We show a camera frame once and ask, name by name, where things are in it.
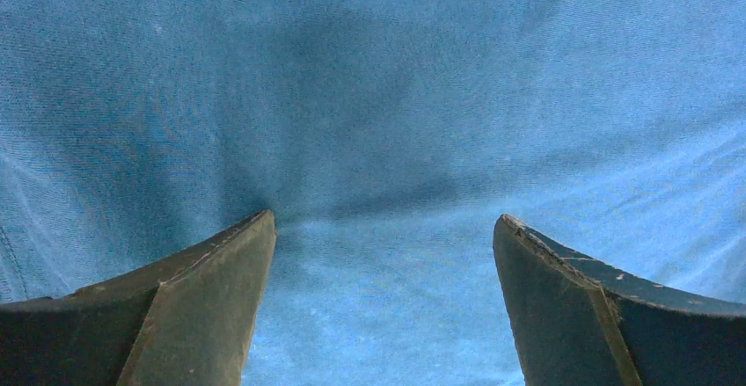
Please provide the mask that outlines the blue t-shirt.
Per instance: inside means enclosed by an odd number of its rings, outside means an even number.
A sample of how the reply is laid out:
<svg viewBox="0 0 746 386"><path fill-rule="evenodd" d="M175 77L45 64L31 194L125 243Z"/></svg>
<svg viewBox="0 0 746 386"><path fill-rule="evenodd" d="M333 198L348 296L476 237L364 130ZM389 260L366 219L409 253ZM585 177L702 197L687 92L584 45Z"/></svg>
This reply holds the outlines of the blue t-shirt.
<svg viewBox="0 0 746 386"><path fill-rule="evenodd" d="M271 209L246 385L520 385L510 214L745 299L745 0L1 0L1 298Z"/></svg>

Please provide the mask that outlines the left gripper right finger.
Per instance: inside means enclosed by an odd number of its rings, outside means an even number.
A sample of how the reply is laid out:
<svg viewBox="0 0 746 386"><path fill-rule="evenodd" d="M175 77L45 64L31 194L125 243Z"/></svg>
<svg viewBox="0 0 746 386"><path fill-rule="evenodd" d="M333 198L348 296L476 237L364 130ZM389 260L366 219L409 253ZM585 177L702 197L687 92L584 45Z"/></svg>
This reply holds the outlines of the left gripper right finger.
<svg viewBox="0 0 746 386"><path fill-rule="evenodd" d="M527 384L744 384L743 304L642 279L511 215L493 248Z"/></svg>

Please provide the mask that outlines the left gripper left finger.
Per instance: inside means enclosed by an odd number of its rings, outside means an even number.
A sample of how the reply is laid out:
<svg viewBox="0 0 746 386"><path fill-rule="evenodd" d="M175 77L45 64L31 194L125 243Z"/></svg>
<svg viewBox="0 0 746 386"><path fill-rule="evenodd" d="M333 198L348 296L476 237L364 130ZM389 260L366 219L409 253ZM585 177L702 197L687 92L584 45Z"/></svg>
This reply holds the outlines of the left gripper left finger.
<svg viewBox="0 0 746 386"><path fill-rule="evenodd" d="M239 385L277 234L259 211L61 298L1 308L4 385Z"/></svg>

